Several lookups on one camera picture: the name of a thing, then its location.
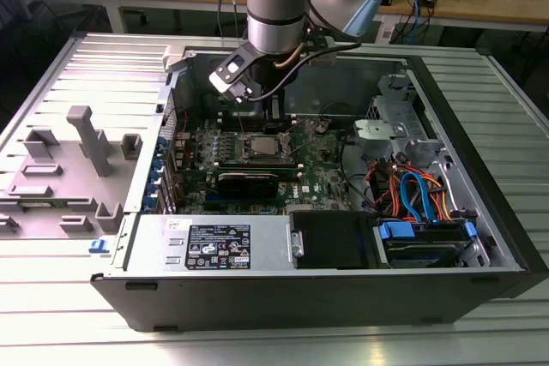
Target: blue latch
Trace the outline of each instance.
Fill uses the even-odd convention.
[[[389,237],[415,237],[413,226],[409,222],[383,222],[379,226],[382,240]]]
[[[87,251],[89,253],[109,253],[108,242],[105,239],[95,239]]]
[[[471,222],[467,222],[465,224],[465,229],[467,230],[467,233],[470,237],[476,237],[477,236],[477,229],[474,227],[474,225]]]

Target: workbench table leg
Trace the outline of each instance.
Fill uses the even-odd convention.
[[[113,4],[105,5],[106,13],[109,16],[111,30],[113,33],[127,33],[126,22],[124,21],[124,12],[121,7]]]
[[[400,15],[383,15],[381,25],[379,25],[379,29],[377,30],[376,43],[388,45],[393,37],[395,26],[400,20]]]

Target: sticker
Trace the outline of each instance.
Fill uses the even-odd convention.
[[[187,244],[189,270],[250,269],[249,225],[191,225]]]
[[[191,219],[167,219],[166,224],[162,229],[162,235],[164,235],[166,231],[187,231],[191,224]]]

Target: slotted metal surface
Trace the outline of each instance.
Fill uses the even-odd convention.
[[[59,68],[52,68],[50,83],[53,86],[61,81],[81,80],[91,73],[98,77],[88,79],[96,81],[132,82],[129,85],[141,81],[148,85],[162,82],[160,51],[168,44],[183,42],[182,38],[170,37],[90,35],[72,46]],[[208,39],[193,40],[198,42],[207,44]],[[539,113],[504,81],[489,58],[474,50],[373,45],[363,47],[363,51],[414,54],[424,58],[528,234],[549,263],[546,206],[549,140],[540,127],[543,124]],[[114,55],[116,60],[109,59]],[[141,85],[139,90],[132,87],[125,90],[118,86],[111,87],[108,93],[99,88],[92,93],[77,93],[72,89],[72,94],[65,95],[65,89],[48,90],[46,85],[43,90],[46,99],[33,105],[40,111],[30,111],[28,119],[56,113],[62,116],[70,102],[67,99],[91,99],[97,103],[97,111],[94,110],[97,122],[117,135],[118,130],[126,126],[111,126],[108,117],[114,110],[111,105],[130,102],[132,108],[145,105],[152,110],[154,102],[148,87]],[[145,117],[147,109],[139,107],[139,112],[117,113]],[[139,123],[127,127],[139,128]],[[12,138],[2,154],[6,150],[18,155],[25,153],[19,143]],[[8,169],[3,160],[1,165]],[[0,346],[4,346],[0,347],[0,358],[3,364],[12,364],[10,361],[30,364],[44,362],[44,359],[56,364],[78,362],[94,366],[97,362],[127,363],[129,359],[137,359],[140,364],[200,366],[549,363],[549,282],[517,299],[487,303],[454,325],[144,334],[128,329],[124,320],[88,284],[90,273],[101,272],[109,263],[107,257],[91,256],[88,246],[88,241],[82,240],[0,243]]]

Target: regulatory label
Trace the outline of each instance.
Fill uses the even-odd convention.
[[[192,225],[187,259],[189,270],[249,269],[249,225]]]

